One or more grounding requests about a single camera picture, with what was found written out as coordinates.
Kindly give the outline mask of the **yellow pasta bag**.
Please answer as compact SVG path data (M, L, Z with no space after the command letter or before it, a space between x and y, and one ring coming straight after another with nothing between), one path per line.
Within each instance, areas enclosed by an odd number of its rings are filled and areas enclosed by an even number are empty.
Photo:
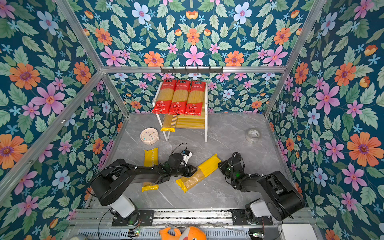
M153 165L157 165L158 163L158 148L145 151L145 167L152 167ZM158 189L159 185L153 183L143 183L142 186L142 192L156 191Z
M219 167L219 163L221 162L222 161L218 157L218 154L214 154L212 157L200 164L197 167L197 171L192 174L191 177L181 177L180 179L176 180L176 183L181 188L181 190L186 193L188 190L192 189L198 183L215 172Z
M177 120L178 120L177 115L165 114L161 131L174 133L176 130Z

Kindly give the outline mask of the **yellow pasta bag bottom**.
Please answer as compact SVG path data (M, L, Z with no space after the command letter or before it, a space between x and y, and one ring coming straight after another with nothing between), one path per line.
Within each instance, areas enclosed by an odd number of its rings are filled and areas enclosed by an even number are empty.
M145 167L152 167L153 165L157 165L158 163L158 148L145 151ZM156 191L158 189L159 185L153 183L143 183L142 186L142 192Z

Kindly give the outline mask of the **red spaghetti bag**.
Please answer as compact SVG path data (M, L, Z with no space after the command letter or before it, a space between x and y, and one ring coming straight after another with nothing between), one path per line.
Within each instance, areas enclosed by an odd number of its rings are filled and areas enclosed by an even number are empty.
M205 101L206 83L193 81L189 92L185 115L200 116Z
M154 114L167 114L169 112L176 84L176 80L163 81L163 84L160 87L157 100L155 101L155 106L152 111Z
M178 80L169 109L170 115L183 115L190 92L191 81Z

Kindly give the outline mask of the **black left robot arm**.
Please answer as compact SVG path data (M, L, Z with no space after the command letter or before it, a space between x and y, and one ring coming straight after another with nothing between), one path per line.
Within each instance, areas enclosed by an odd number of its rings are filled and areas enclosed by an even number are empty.
M191 177L198 168L188 164L186 155L172 153L169 159L151 167L128 164L118 159L97 173L90 186L102 206L109 206L115 216L128 219L137 212L136 205L125 195L131 184L162 184L171 177Z

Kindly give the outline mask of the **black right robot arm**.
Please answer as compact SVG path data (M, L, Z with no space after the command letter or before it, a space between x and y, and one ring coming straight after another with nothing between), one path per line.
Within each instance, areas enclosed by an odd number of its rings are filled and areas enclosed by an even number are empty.
M245 218L249 223L253 224L262 217L282 221L292 218L294 213L305 207L303 197L280 171L268 175L247 174L245 166L241 154L237 152L226 161L218 163L219 170L233 189L261 194L260 199L245 207Z

